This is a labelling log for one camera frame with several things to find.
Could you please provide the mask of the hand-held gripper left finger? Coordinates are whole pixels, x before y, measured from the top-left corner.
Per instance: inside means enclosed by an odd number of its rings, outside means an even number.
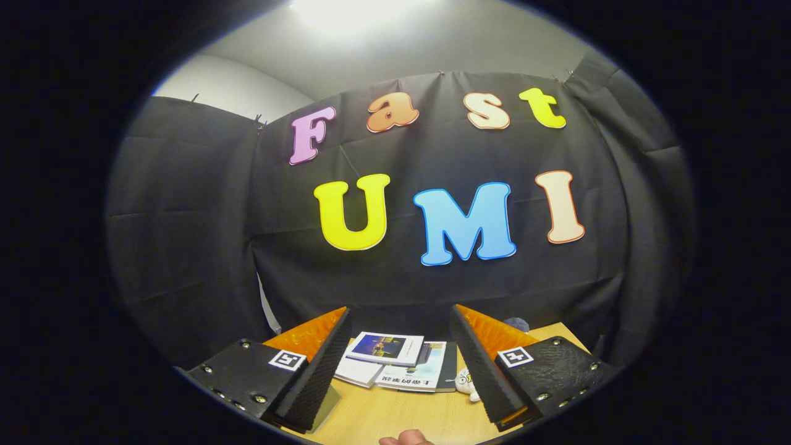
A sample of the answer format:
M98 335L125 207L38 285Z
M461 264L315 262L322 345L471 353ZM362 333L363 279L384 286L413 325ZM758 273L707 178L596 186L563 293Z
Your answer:
M264 342L242 338L185 375L249 417L307 433L352 336L350 314L339 307Z

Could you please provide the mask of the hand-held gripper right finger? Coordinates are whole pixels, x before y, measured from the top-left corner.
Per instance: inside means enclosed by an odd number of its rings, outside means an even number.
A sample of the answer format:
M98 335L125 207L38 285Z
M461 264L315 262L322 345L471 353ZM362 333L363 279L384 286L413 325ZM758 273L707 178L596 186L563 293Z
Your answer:
M451 313L451 333L498 431L556 416L615 376L614 366L563 336L537 340L459 304Z

